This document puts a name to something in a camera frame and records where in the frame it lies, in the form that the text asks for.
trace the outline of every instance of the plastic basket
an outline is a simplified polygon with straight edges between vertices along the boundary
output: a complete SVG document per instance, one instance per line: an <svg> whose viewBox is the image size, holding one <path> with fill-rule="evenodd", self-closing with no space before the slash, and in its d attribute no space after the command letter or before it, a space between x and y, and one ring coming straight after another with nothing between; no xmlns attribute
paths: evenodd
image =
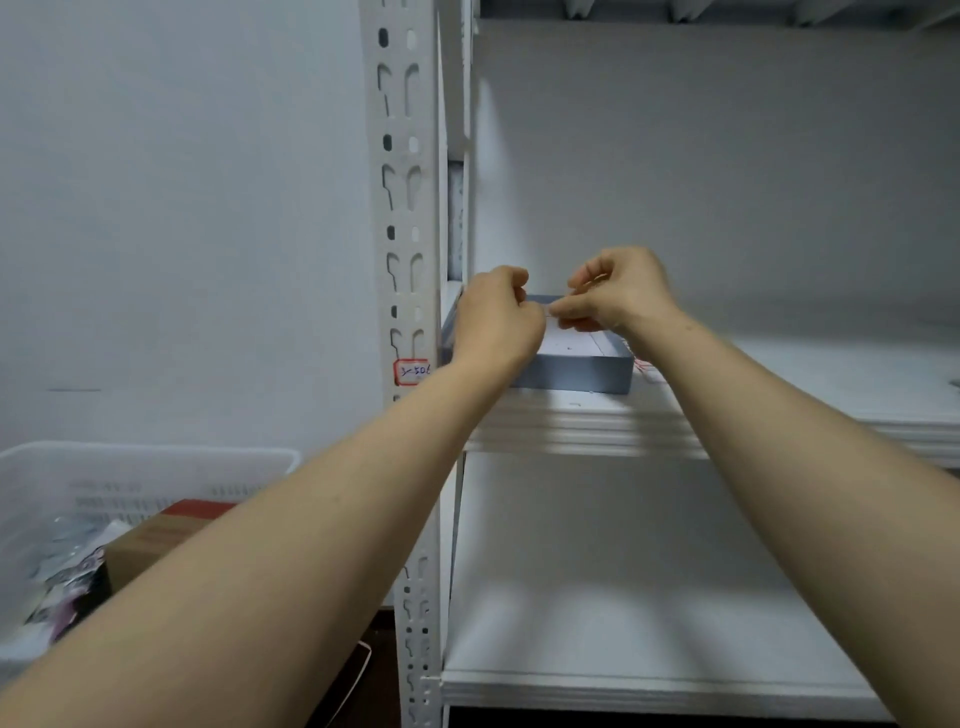
<svg viewBox="0 0 960 728"><path fill-rule="evenodd" d="M291 449L34 442L0 452L0 634L26 616L56 516L135 524L186 497L243 500L299 465ZM0 686L24 667L0 661Z"/></svg>

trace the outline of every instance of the wall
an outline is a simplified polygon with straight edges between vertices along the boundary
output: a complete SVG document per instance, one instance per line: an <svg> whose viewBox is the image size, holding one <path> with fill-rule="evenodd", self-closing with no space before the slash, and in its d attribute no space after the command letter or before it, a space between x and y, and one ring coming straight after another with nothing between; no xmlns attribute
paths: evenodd
<svg viewBox="0 0 960 728"><path fill-rule="evenodd" d="M702 299L959 302L956 35L481 21L471 270L643 243Z"/></svg>
<svg viewBox="0 0 960 728"><path fill-rule="evenodd" d="M381 405L352 2L0 10L0 448L311 450Z"/></svg>

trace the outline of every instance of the forearm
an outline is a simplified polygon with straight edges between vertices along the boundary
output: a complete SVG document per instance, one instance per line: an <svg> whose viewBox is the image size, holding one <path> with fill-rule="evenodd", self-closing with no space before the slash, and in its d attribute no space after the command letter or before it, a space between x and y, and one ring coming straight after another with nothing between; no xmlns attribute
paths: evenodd
<svg viewBox="0 0 960 728"><path fill-rule="evenodd" d="M451 364L231 510L11 686L0 724L302 725L508 378Z"/></svg>
<svg viewBox="0 0 960 728"><path fill-rule="evenodd" d="M958 483L684 316L643 341L764 542L896 716L960 723Z"/></svg>

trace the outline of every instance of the gray box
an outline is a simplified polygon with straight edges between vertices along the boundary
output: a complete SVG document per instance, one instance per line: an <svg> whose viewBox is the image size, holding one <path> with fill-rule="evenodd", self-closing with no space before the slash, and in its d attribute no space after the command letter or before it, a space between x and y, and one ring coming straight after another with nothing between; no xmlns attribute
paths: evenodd
<svg viewBox="0 0 960 728"><path fill-rule="evenodd" d="M528 296L547 304L559 296ZM444 322L440 359L453 357L453 329L456 306ZM634 355L623 339L613 333L581 333L563 330L557 320L547 317L546 335L540 350L511 384L525 389L565 389L573 392L602 392L625 395L634 376Z"/></svg>

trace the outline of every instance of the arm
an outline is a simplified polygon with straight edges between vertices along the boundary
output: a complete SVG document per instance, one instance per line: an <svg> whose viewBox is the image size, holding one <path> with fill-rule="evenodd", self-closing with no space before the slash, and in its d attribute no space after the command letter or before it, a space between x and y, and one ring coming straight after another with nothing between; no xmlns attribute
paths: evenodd
<svg viewBox="0 0 960 728"><path fill-rule="evenodd" d="M960 725L960 483L687 317L649 251L605 251L569 284L551 313L616 330L663 372L764 543L901 724Z"/></svg>
<svg viewBox="0 0 960 728"><path fill-rule="evenodd" d="M537 351L526 279L475 277L450 365L133 581L4 692L0 725L302 726Z"/></svg>

